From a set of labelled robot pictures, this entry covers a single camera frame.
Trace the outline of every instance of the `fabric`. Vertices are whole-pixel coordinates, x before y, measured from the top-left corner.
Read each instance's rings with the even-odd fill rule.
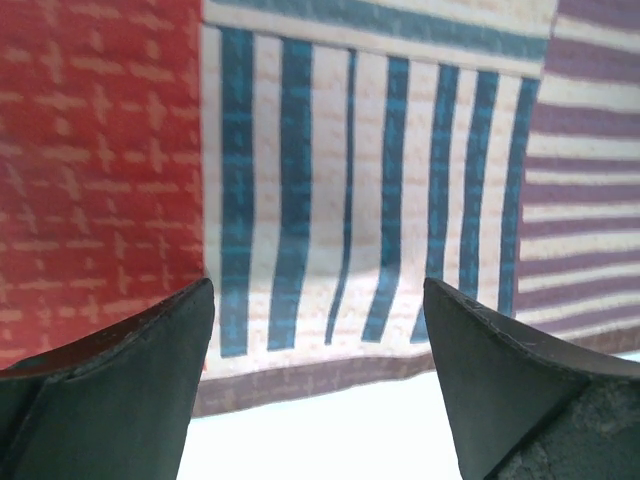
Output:
[[[136,313],[203,271],[219,295],[196,415],[433,368],[427,274],[577,343],[640,348],[624,330],[633,324],[598,313],[623,295],[624,318],[637,318],[632,283],[594,307],[593,285],[571,280],[587,265],[620,285],[615,255],[635,252],[633,2],[594,4],[587,20],[565,0],[194,2],[8,2],[4,365]],[[600,42],[590,67],[574,60],[596,52],[585,37]],[[587,122],[575,109],[585,101],[626,110]],[[626,205],[622,220],[606,213],[605,187],[526,178],[584,172],[580,152],[548,153],[550,134],[576,134],[575,115],[588,129],[578,133],[598,139],[584,144],[590,152],[603,136],[616,142],[605,142],[610,158],[585,162],[621,169],[624,185],[607,175],[624,187],[612,197]],[[530,222],[540,199],[579,217],[573,203],[587,197],[605,213],[576,218],[593,227],[571,233],[588,232],[596,250],[615,236],[618,250],[593,265],[565,259],[583,256],[569,250],[538,258],[569,238],[552,213]]]

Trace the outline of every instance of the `dark blue stripe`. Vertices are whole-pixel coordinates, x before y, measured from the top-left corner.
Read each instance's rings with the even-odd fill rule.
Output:
[[[331,311],[327,320],[327,330],[325,332],[324,343],[331,344],[333,331],[336,326],[336,318],[344,288],[349,275],[349,261],[351,260],[351,232],[353,217],[353,115],[354,115],[354,92],[356,88],[356,63],[357,56],[355,50],[349,51],[349,80],[347,91],[347,185],[344,198],[344,226],[342,231],[342,265],[340,267],[340,277],[336,294],[331,304]]]
[[[311,220],[311,44],[282,43],[280,117],[280,243],[268,350],[293,348],[300,293],[309,255]]]
[[[459,73],[460,70],[457,67],[445,65],[440,67],[436,104],[433,110],[426,275],[440,280],[444,272],[444,245],[449,218],[449,162]],[[424,310],[420,308],[411,334],[411,343],[428,340]]]
[[[407,112],[409,61],[389,59],[387,111],[382,151],[382,245],[380,276],[362,332],[362,341],[379,342],[400,279],[402,219],[402,152]]]
[[[454,22],[360,0],[215,0],[213,3],[255,8],[415,42],[449,45],[523,60],[541,61],[547,51],[547,38]]]
[[[520,206],[520,185],[523,162],[529,138],[531,112],[538,93],[538,80],[525,78],[520,87],[520,97],[509,149],[509,170],[502,209],[502,241],[500,245],[500,291],[498,311],[505,315],[513,313],[516,242]]]
[[[467,142],[459,290],[471,298],[477,298],[478,295],[480,207],[498,78],[498,74],[494,72],[478,73],[476,101]]]
[[[253,240],[253,35],[222,32],[220,353],[247,354]]]

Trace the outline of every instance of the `vertical blue stripe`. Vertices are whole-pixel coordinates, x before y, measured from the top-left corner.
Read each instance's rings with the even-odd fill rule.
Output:
[[[453,115],[458,93],[457,67],[443,65],[438,75],[436,103],[433,110],[431,155],[429,162],[429,233],[427,241],[426,275],[442,279],[444,271],[444,245],[449,218],[449,162]],[[429,340],[424,309],[420,308],[411,334],[411,343]]]
[[[356,88],[356,52],[349,50],[349,77],[347,90],[347,185],[344,198],[344,226],[342,231],[342,265],[340,266],[340,277],[336,294],[331,304],[331,311],[327,320],[327,330],[325,332],[324,343],[331,344],[333,339],[333,331],[336,326],[336,318],[342,297],[344,296],[344,288],[349,275],[349,261],[351,260],[351,234],[352,234],[352,218],[353,218],[353,118],[354,118],[354,93]]]
[[[300,293],[309,255],[312,55],[310,43],[283,40],[280,118],[282,211],[268,350],[294,347]]]
[[[511,148],[509,149],[509,169],[507,171],[507,185],[502,209],[500,291],[498,292],[498,311],[505,315],[513,314],[520,185],[527,140],[529,138],[529,122],[538,92],[538,84],[538,80],[530,78],[522,80],[516,118],[513,125],[513,135],[511,137]]]
[[[362,341],[379,342],[400,278],[402,220],[402,153],[407,112],[409,61],[389,58],[387,111],[382,151],[382,245],[380,276]]]
[[[222,33],[222,357],[247,353],[253,239],[253,35]]]
[[[494,72],[478,73],[476,101],[467,143],[459,289],[471,298],[478,296],[480,207],[498,79],[498,74]]]

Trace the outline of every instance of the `striped cloth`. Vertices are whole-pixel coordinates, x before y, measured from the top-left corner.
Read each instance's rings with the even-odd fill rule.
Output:
[[[205,380],[359,357],[428,368],[425,275],[511,312],[552,10],[524,35],[392,3],[206,4]]]
[[[561,0],[538,102],[522,188],[517,317],[567,338],[629,329],[617,348],[633,348],[639,4]]]

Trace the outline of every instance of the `purple stripe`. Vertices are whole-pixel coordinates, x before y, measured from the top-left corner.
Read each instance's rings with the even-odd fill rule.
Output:
[[[522,185],[521,202],[523,205],[548,205],[555,203],[629,202],[640,200],[640,188],[637,185],[610,185],[567,187],[565,185]]]
[[[635,84],[640,82],[640,55],[552,37],[544,69],[574,78]]]
[[[640,262],[640,250],[614,253],[590,253],[567,258],[553,258],[550,260],[520,261],[518,278],[529,275],[544,275],[563,273],[582,268],[606,267],[626,262]]]
[[[639,230],[638,218],[588,218],[580,220],[555,220],[550,222],[522,222],[520,238],[553,237],[571,233],[612,232]]]
[[[640,115],[538,103],[531,119],[531,131],[594,137],[640,137]]]
[[[518,294],[518,310],[551,307],[563,303],[637,289],[640,276],[594,280]]]
[[[527,157],[525,161],[525,169],[529,168],[555,170],[558,172],[638,173],[640,172],[640,162]]]
[[[543,332],[559,332],[581,327],[591,327],[594,325],[607,325],[608,323],[613,323],[620,318],[629,318],[635,315],[640,316],[640,305],[583,313],[581,315],[563,318],[562,320],[539,323],[536,324],[535,327]]]
[[[598,25],[640,29],[638,0],[560,0],[558,13]]]

